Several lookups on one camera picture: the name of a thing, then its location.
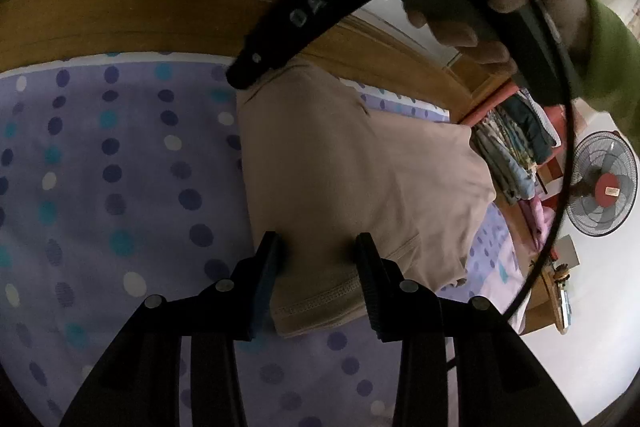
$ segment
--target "fan blade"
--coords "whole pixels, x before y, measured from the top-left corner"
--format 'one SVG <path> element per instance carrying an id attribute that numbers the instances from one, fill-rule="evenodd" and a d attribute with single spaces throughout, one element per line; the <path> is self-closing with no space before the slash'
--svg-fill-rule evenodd
<path id="1" fill-rule="evenodd" d="M 628 201 L 629 198 L 633 195 L 634 184 L 631 181 L 629 176 L 625 176 L 624 174 L 617 174 L 616 178 L 618 178 L 618 186 L 620 188 L 620 195 L 623 195 Z"/>
<path id="2" fill-rule="evenodd" d="M 596 226 L 596 230 L 606 230 L 611 225 L 613 225 L 613 221 L 616 219 L 616 206 L 612 204 L 604 209 L 600 219 L 598 220 L 598 224 Z"/>
<path id="3" fill-rule="evenodd" d="M 612 142 L 602 160 L 602 172 L 609 172 L 616 160 L 624 153 L 625 150 L 618 142 Z"/>
<path id="4" fill-rule="evenodd" d="M 591 214 L 599 205 L 593 196 L 583 196 L 575 200 L 571 206 L 575 214 L 586 216 Z"/>

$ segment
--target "beige cloth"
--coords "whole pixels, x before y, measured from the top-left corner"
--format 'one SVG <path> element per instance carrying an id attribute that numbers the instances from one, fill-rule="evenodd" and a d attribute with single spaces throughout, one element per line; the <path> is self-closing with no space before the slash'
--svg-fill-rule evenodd
<path id="1" fill-rule="evenodd" d="M 271 298 L 279 334 L 366 314 L 352 261 L 360 232 L 433 290 L 465 276 L 495 197 L 469 128 L 369 114 L 356 91 L 297 60 L 239 92 L 238 123 L 254 243 L 275 230 L 288 248 Z"/>

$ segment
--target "red fan hub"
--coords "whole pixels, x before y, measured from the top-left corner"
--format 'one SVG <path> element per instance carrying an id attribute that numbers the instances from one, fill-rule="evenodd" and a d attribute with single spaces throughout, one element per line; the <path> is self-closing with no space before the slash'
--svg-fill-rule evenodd
<path id="1" fill-rule="evenodd" d="M 618 201 L 620 195 L 620 183 L 615 174 L 606 172 L 596 182 L 593 196 L 600 206 L 608 207 L 613 206 Z"/>

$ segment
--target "bedsheet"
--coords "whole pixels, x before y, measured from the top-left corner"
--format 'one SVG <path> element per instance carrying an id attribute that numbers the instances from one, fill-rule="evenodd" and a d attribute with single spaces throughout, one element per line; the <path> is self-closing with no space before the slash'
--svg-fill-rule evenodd
<path id="1" fill-rule="evenodd" d="M 108 54 L 0 74 L 0 363 L 44 426 L 58 425 L 146 295 L 195 295 L 253 254 L 227 64 Z M 345 83 L 370 108 L 448 121 L 431 104 Z M 465 284 L 439 294 L 503 310 L 523 282 L 494 204 L 466 269 Z M 380 343 L 366 317 L 287 340 L 267 325 L 236 357 L 251 427 L 390 425 L 400 344 Z M 189 363 L 184 339 L 183 426 Z"/>

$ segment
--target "screw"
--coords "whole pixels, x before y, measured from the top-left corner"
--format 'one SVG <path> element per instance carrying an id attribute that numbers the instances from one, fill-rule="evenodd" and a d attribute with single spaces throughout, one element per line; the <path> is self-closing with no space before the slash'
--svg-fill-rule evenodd
<path id="1" fill-rule="evenodd" d="M 228 292 L 234 288 L 235 284 L 231 279 L 220 279 L 216 282 L 216 290 L 219 292 Z"/>
<path id="2" fill-rule="evenodd" d="M 491 301 L 486 297 L 474 297 L 471 299 L 473 307 L 481 312 L 487 311 L 491 307 Z"/>
<path id="3" fill-rule="evenodd" d="M 414 293 L 418 291 L 418 283 L 411 279 L 405 279 L 400 283 L 400 289 L 405 293 Z"/>
<path id="4" fill-rule="evenodd" d="M 145 306 L 152 310 L 153 308 L 158 308 L 158 306 L 162 304 L 162 297 L 159 295 L 149 295 L 145 299 Z"/>

